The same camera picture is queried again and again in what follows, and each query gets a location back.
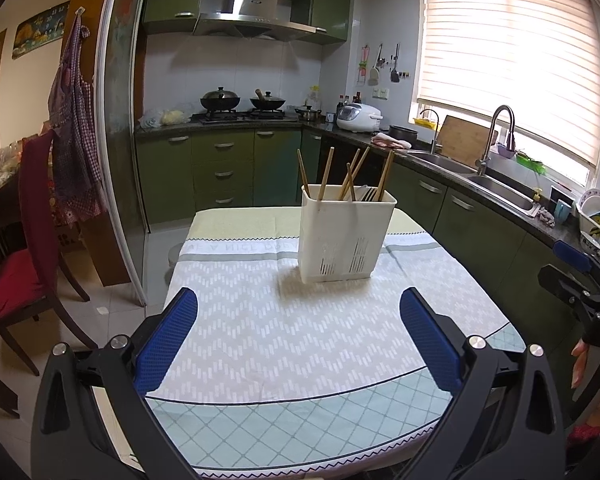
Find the rice cooker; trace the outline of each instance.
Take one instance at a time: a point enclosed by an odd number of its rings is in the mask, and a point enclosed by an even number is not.
[[[343,106],[338,113],[337,124],[350,132],[378,132],[380,130],[380,110],[363,104]]]

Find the checkered apron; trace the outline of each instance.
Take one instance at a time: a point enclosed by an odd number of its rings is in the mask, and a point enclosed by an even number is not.
[[[49,95],[55,131],[53,174],[58,205],[69,222],[106,211],[98,161],[91,85],[80,72],[82,41],[89,29],[76,16]]]

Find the faucet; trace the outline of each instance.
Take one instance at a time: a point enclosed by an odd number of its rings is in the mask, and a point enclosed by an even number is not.
[[[437,111],[432,110],[431,108],[425,108],[418,115],[422,115],[424,112],[433,112],[436,115],[436,129],[433,130],[433,144],[431,145],[431,155],[433,155],[434,153],[436,153],[436,141],[438,140],[438,126],[440,126],[440,116],[438,115]]]
[[[475,165],[478,166],[478,175],[484,175],[487,171],[487,162],[489,161],[489,150],[491,143],[493,142],[493,133],[496,130],[496,120],[501,112],[506,110],[509,113],[509,135],[513,135],[513,130],[516,128],[516,118],[513,115],[513,110],[507,105],[500,105],[491,118],[491,127],[489,128],[489,135],[487,136],[487,144],[484,147],[482,158],[475,161]]]

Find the dining table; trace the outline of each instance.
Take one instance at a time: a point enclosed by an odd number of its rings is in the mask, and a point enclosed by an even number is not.
[[[342,478],[413,456],[451,397],[406,331],[401,293],[498,349],[525,343],[467,270],[395,209],[371,277],[303,283],[301,208],[196,214],[165,300],[198,314],[147,406],[205,478]],[[96,395],[119,456],[133,453]]]

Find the blue gripper pad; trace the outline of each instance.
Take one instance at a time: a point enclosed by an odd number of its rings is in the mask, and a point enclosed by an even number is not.
[[[198,298],[181,288],[136,356],[134,386],[140,396],[157,390],[198,316]]]
[[[434,316],[436,314],[414,289],[408,288],[402,293],[400,317],[404,327],[438,387],[454,396],[462,389],[462,363]]]
[[[558,240],[554,244],[554,254],[580,272],[589,272],[591,270],[591,260],[589,260],[589,257],[562,240]]]

